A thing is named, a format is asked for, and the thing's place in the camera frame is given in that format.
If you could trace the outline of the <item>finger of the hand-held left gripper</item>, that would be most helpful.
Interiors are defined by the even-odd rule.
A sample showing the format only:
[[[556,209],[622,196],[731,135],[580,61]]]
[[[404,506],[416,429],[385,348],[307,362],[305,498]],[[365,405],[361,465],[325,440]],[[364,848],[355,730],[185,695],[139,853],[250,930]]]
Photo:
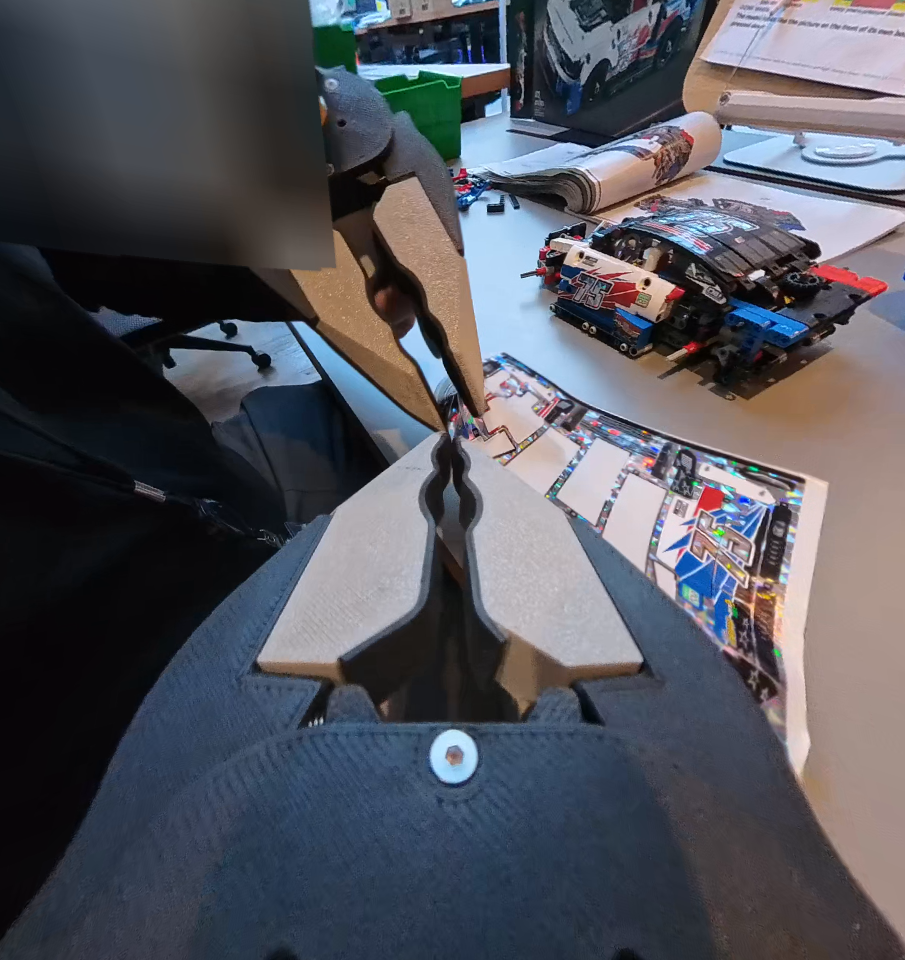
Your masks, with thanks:
[[[421,366],[374,308],[374,280],[390,279],[409,287],[422,335],[437,343],[441,359],[438,341],[420,317],[419,295],[377,235],[373,212],[374,208],[358,211],[333,224],[332,266],[262,268],[257,276],[305,314],[305,323],[406,414],[430,430],[444,431],[445,415]]]
[[[376,235],[420,299],[446,374],[474,417],[487,411],[483,355],[461,236],[457,194],[447,174],[431,195],[411,175],[390,183],[374,207]]]

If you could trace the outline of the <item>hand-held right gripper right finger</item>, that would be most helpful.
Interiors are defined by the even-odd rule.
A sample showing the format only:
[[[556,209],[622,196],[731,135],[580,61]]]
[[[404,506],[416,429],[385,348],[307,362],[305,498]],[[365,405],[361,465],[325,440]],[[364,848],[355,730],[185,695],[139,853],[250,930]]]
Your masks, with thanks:
[[[640,647],[566,513],[462,440],[452,451],[477,684],[527,714],[549,690],[639,675]]]

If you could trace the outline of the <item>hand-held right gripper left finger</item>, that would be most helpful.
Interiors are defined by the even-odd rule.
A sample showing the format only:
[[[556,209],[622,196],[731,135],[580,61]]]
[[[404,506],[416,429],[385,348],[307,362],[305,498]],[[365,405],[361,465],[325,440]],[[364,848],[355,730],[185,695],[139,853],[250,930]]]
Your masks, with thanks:
[[[451,459],[450,436],[432,434],[333,512],[257,656],[263,673],[382,703],[432,661]]]

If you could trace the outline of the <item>holographic sticker sheet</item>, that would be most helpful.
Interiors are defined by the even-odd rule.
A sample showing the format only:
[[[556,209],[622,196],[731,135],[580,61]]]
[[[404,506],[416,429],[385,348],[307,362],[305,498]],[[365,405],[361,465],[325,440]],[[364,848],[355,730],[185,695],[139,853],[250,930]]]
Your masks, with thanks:
[[[583,403],[508,354],[483,370],[483,418],[446,385],[449,433],[585,522],[674,601],[751,690],[801,776],[805,627],[828,485]]]

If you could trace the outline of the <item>toy brick race car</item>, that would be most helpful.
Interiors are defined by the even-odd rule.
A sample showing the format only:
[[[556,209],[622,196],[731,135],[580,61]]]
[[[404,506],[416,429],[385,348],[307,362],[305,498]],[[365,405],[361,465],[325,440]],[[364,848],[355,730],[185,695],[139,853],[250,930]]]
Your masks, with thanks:
[[[524,272],[551,313],[619,354],[705,365],[717,388],[759,383],[847,326],[888,291],[820,262],[815,241],[778,211],[655,195],[644,215],[547,234]]]

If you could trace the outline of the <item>person's left forearm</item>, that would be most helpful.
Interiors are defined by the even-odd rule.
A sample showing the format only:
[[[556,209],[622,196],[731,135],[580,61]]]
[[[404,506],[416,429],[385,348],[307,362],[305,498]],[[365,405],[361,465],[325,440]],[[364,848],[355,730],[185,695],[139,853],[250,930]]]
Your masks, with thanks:
[[[108,309],[198,327],[219,320],[307,319],[246,267],[52,247],[38,251],[62,291],[91,313]]]

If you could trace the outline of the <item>grey desk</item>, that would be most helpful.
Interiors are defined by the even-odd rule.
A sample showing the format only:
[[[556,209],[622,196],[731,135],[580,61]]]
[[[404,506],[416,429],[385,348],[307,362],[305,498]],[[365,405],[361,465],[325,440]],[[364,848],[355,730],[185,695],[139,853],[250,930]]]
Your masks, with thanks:
[[[461,218],[484,356],[507,353],[635,423],[825,481],[806,612],[806,794],[905,942],[905,225],[844,264],[888,291],[806,366],[726,399],[689,369],[620,357],[548,317],[520,274],[571,217],[533,201]]]

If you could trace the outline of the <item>person's left hand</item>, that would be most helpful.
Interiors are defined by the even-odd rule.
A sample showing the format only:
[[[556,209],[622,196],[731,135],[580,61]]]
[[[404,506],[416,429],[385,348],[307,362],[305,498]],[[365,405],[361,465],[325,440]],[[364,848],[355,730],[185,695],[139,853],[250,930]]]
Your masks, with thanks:
[[[387,323],[397,340],[404,339],[417,321],[415,303],[393,283],[374,291],[373,304],[375,312]]]

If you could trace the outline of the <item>green plastic crate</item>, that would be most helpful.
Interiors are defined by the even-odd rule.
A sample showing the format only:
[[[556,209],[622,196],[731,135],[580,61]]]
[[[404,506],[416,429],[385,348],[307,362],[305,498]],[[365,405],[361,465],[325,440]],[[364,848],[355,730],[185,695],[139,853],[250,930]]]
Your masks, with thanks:
[[[313,27],[315,65],[358,72],[356,38],[341,23]],[[461,154],[462,78],[420,70],[370,79],[393,113],[407,113],[445,161]]]

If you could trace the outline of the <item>pile of loose toy bricks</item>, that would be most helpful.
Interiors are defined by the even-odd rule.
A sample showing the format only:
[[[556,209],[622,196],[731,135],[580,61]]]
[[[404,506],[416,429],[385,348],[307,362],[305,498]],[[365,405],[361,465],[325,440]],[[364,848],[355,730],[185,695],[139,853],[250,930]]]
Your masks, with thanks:
[[[487,178],[472,174],[465,168],[447,168],[456,195],[456,207],[460,213],[467,213],[475,205],[485,208],[488,215],[504,214],[507,208],[519,210],[519,200],[512,194],[490,194],[491,183]]]

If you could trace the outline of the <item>black office chair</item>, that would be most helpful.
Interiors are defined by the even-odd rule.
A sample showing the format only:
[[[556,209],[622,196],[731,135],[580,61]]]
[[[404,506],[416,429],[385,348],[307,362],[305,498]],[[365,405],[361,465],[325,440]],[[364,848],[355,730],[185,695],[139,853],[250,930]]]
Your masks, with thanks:
[[[99,327],[123,342],[140,358],[158,365],[160,369],[172,370],[176,367],[176,361],[171,355],[174,350],[246,354],[258,371],[264,372],[272,367],[272,359],[268,353],[236,341],[239,329],[231,319],[220,319],[217,322],[226,338],[211,340],[197,336],[190,329],[181,330],[176,324],[160,318],[125,315],[106,308],[89,315]]]

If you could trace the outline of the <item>open instruction booklet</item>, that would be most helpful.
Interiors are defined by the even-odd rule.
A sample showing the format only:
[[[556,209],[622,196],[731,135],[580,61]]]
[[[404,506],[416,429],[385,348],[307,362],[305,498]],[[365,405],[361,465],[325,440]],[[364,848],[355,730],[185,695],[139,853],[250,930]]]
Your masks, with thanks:
[[[559,143],[471,172],[510,194],[555,198],[566,212],[593,222],[705,210],[734,226],[771,225],[816,243],[826,260],[905,224],[903,209],[708,173],[722,139],[713,115],[696,111],[596,148]]]

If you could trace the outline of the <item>black toy set box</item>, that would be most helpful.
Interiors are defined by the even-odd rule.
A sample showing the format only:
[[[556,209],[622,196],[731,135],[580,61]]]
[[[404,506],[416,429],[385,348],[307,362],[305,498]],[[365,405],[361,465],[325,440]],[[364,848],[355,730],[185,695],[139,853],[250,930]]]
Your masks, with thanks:
[[[686,113],[716,1],[516,1],[506,9],[515,123],[598,144]]]

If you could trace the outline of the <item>person's dark clothing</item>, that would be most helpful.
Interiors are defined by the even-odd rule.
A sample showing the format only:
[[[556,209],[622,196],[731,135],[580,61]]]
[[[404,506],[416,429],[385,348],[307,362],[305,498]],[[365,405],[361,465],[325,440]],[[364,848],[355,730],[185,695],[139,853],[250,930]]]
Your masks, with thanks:
[[[0,940],[171,658],[382,469],[321,380],[210,424],[38,250],[0,244]]]

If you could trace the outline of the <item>instruction sheet on stand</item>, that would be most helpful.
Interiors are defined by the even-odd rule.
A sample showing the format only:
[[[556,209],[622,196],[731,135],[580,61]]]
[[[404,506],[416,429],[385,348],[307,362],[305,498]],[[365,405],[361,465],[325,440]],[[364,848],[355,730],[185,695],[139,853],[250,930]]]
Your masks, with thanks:
[[[712,114],[722,126],[782,134],[869,137],[905,144],[905,97],[713,65],[701,53],[731,1],[719,2],[686,73],[688,112]]]
[[[905,194],[905,144],[877,137],[779,133],[740,145],[723,136],[729,166],[874,194]]]

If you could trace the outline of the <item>printed instruction sheet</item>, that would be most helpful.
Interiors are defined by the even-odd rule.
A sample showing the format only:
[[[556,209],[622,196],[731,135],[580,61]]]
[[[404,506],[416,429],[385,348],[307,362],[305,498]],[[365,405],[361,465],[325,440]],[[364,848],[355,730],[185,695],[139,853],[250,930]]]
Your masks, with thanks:
[[[905,97],[905,1],[735,1],[701,57]]]

